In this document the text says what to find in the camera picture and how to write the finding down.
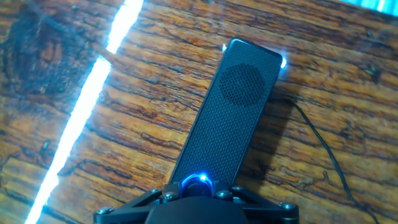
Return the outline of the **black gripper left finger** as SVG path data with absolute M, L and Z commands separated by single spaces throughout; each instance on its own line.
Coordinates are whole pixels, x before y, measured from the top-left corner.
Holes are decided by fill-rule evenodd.
M 167 184 L 162 190 L 149 190 L 119 208 L 98 209 L 93 214 L 93 223 L 144 223 L 153 209 L 180 199 L 181 191 L 180 182 Z

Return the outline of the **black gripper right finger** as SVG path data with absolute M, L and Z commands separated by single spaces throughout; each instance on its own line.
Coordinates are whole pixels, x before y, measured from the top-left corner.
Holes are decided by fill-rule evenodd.
M 299 224 L 299 208 L 287 202 L 276 204 L 241 186 L 224 182 L 212 183 L 214 199 L 236 205 L 248 223 Z

